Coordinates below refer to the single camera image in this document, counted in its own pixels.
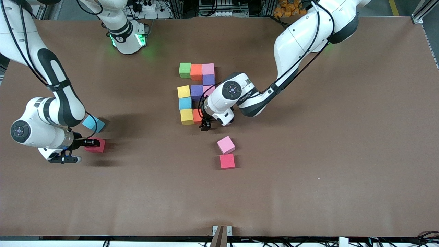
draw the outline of purple cube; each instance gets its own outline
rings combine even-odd
[[[203,95],[203,85],[191,85],[191,98],[194,101],[200,100]]]
[[[203,86],[215,85],[215,75],[203,75]]]

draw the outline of light blue cube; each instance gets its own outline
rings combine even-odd
[[[83,125],[89,129],[91,129],[92,131],[94,131],[96,124],[95,124],[93,118],[97,122],[96,133],[99,133],[102,130],[102,128],[105,126],[105,123],[102,122],[101,120],[99,120],[97,117],[88,115],[88,117],[83,121]]]
[[[178,105],[180,110],[192,109],[192,99],[190,97],[178,99]]]

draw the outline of yellow cube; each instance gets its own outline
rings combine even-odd
[[[177,87],[178,98],[187,98],[191,96],[191,89],[189,86]]]
[[[194,112],[192,109],[180,110],[181,123],[183,125],[194,124]]]

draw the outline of orange cube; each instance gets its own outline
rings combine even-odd
[[[201,124],[201,110],[200,109],[194,109],[194,124]]]
[[[196,81],[203,80],[203,65],[201,64],[191,65],[191,79]]]

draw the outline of pink cube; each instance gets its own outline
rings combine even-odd
[[[220,155],[219,161],[221,163],[221,169],[228,169],[235,167],[235,158],[233,154]]]
[[[235,150],[235,145],[233,144],[229,136],[224,137],[223,139],[219,140],[217,143],[223,154],[228,154],[233,150]]]
[[[203,64],[203,75],[215,75],[215,66],[213,63]]]
[[[90,139],[96,139],[100,142],[100,146],[99,147],[84,147],[84,150],[90,152],[90,153],[103,153],[104,152],[104,147],[105,147],[105,140],[101,139],[99,137],[92,137]]]
[[[209,96],[214,90],[214,86],[203,86],[204,97]]]

